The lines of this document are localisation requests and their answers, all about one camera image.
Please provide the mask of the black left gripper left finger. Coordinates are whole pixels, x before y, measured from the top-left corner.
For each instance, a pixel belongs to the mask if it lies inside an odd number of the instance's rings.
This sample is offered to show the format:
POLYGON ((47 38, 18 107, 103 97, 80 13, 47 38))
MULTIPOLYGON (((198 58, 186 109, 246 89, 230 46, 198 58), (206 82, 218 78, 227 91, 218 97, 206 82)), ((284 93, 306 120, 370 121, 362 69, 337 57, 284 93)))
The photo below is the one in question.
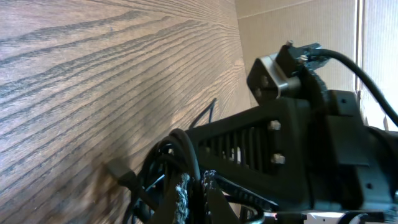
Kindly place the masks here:
POLYGON ((183 173, 171 180, 165 198, 155 211, 155 223, 186 223, 190 209, 188 207, 188 186, 190 176, 183 173))

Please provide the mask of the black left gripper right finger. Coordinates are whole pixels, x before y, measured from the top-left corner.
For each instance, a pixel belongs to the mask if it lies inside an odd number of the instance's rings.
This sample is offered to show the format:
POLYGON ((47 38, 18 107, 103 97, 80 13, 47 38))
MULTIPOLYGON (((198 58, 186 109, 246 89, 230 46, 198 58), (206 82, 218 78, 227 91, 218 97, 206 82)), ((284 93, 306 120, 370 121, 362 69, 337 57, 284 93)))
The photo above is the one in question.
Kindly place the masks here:
POLYGON ((206 170, 201 181, 206 224, 238 224, 239 218, 219 188, 214 170, 206 170))

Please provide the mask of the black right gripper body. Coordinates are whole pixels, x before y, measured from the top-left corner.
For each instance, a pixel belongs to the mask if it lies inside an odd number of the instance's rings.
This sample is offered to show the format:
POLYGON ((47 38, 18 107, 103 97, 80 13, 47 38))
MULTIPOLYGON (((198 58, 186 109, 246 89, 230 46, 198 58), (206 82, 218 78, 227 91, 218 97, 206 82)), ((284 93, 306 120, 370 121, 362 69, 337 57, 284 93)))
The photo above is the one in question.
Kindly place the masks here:
POLYGON ((280 211, 390 210, 397 192, 397 133, 366 126, 354 95, 273 101, 276 153, 284 158, 273 201, 280 211))

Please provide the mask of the black USB cable gray plug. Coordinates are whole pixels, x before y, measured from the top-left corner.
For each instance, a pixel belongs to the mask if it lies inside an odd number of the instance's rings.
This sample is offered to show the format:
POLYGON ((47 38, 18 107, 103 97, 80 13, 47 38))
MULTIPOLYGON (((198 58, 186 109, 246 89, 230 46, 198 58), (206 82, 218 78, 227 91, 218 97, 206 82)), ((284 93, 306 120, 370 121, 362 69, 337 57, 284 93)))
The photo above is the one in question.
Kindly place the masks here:
MULTIPOLYGON (((192 123, 189 129, 196 127, 198 126, 192 123)), ((190 213, 186 223, 205 223, 201 181, 206 169, 199 165, 196 150, 187 134, 188 130, 172 130, 149 151, 140 172, 134 173, 140 178, 146 192, 159 205, 171 186, 171 180, 177 175, 187 173, 190 176, 188 186, 190 213)), ((218 175, 217 171, 215 171, 215 179, 240 223, 282 223, 284 221, 283 216, 277 213, 268 215, 269 210, 277 210, 275 203, 224 179, 218 175)), ((155 223, 156 210, 150 210, 151 218, 146 223, 155 223)))

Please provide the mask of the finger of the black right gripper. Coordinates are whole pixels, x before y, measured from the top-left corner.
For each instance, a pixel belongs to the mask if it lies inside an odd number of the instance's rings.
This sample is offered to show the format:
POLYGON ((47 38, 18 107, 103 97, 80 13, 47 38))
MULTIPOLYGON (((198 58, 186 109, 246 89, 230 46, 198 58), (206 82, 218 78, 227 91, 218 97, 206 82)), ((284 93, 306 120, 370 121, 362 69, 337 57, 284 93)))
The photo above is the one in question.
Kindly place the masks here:
POLYGON ((187 131, 201 168, 266 199, 299 197, 293 102, 271 102, 187 131))

